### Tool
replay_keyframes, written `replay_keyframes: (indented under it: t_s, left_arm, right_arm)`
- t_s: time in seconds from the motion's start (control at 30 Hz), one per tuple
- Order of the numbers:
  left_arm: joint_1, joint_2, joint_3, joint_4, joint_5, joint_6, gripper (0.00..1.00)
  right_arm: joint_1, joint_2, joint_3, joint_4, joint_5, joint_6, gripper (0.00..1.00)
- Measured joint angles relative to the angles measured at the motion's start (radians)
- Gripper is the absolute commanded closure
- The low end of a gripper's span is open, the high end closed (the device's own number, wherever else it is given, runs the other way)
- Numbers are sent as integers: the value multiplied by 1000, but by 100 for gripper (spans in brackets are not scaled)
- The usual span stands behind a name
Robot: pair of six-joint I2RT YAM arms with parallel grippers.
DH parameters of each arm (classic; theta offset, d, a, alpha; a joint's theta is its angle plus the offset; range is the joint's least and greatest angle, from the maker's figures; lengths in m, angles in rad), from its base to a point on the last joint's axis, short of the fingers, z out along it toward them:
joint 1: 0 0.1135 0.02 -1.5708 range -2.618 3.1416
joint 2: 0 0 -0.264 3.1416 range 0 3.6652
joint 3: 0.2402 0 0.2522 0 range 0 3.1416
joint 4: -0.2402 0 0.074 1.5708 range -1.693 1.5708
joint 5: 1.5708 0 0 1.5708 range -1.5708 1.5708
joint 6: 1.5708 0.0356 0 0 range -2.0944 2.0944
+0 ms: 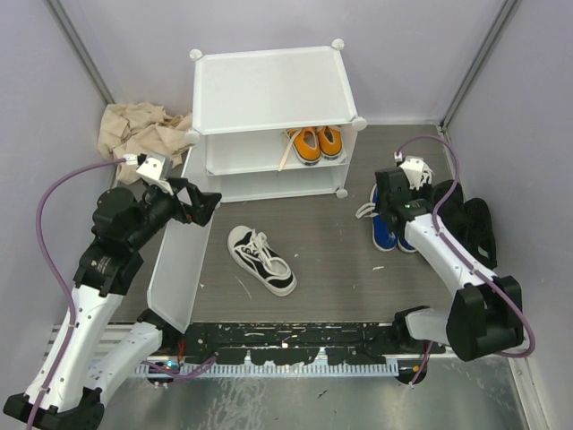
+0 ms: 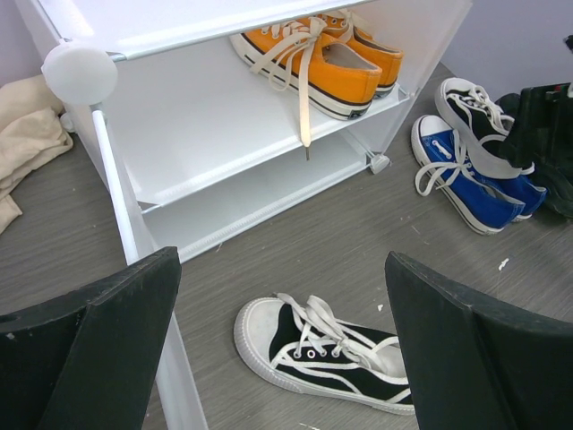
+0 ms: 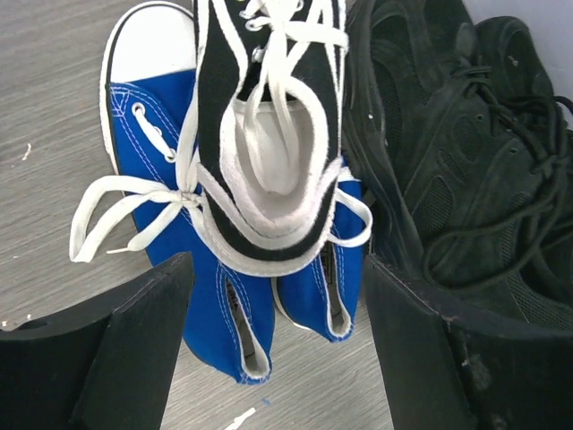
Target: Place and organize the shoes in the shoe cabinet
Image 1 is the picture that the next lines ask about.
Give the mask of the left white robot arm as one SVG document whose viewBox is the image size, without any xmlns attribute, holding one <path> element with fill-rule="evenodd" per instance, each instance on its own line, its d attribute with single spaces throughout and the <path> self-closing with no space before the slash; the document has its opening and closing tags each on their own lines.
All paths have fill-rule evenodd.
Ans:
<svg viewBox="0 0 573 430">
<path fill-rule="evenodd" d="M 166 192 L 147 185 L 141 199 L 123 187 L 101 194 L 93 213 L 94 239 L 79 261 L 72 303 L 37 377 L 10 396 L 4 413 L 38 429 L 95 429 L 105 406 L 151 353 L 176 350 L 191 320 L 192 298 L 174 285 L 149 293 L 146 310 L 126 337 L 96 366 L 91 360 L 107 324 L 143 264 L 140 250 L 171 220 L 205 227 L 222 196 L 203 193 L 185 178 Z"/>
</svg>

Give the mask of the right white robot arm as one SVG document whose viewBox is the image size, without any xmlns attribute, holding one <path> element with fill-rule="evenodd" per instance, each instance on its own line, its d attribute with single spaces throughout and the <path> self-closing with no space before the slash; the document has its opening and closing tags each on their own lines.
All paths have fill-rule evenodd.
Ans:
<svg viewBox="0 0 573 430">
<path fill-rule="evenodd" d="M 526 340 L 522 293 L 511 276 L 499 277 L 480 264 L 446 229 L 432 205 L 415 196 L 402 168 L 375 173 L 375 210 L 439 275 L 452 295 L 448 312 L 418 306 L 396 313 L 393 342 L 405 353 L 424 341 L 453 349 L 463 361 L 500 354 Z"/>
</svg>

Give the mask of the black white sneaker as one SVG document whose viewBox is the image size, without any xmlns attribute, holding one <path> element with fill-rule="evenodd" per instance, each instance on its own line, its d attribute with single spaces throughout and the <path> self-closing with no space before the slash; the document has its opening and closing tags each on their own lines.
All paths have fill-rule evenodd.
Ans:
<svg viewBox="0 0 573 430">
<path fill-rule="evenodd" d="M 271 249 L 267 236 L 254 228 L 236 226 L 227 236 L 234 261 L 277 297 L 290 295 L 297 279 L 288 263 Z"/>
<path fill-rule="evenodd" d="M 376 171 L 370 200 L 357 210 L 355 217 L 374 218 L 380 215 L 380 211 L 389 213 L 396 205 L 417 199 L 417 195 L 432 184 L 432 174 L 425 162 L 418 158 Z"/>
</svg>

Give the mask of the white cabinet door panel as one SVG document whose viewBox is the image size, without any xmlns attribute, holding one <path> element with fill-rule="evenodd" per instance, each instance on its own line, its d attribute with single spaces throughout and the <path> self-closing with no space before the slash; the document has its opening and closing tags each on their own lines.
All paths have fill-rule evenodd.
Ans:
<svg viewBox="0 0 573 430">
<path fill-rule="evenodd" d="M 178 197 L 189 202 L 184 191 Z M 148 308 L 181 333 L 191 322 L 210 229 L 211 221 L 205 227 L 169 221 L 152 272 Z"/>
</svg>

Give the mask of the orange sneaker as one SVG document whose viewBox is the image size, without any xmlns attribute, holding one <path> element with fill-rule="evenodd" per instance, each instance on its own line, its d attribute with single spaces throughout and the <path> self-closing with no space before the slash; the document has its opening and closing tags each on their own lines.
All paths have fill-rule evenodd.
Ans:
<svg viewBox="0 0 573 430">
<path fill-rule="evenodd" d="M 325 125 L 316 128 L 316 133 L 325 159 L 337 159 L 343 149 L 341 129 L 336 125 Z"/>
<path fill-rule="evenodd" d="M 316 165 L 321 158 L 321 149 L 315 129 L 312 127 L 290 128 L 285 130 L 288 141 L 285 152 L 278 164 L 282 171 L 291 151 L 295 152 L 298 160 L 305 166 Z"/>
</svg>

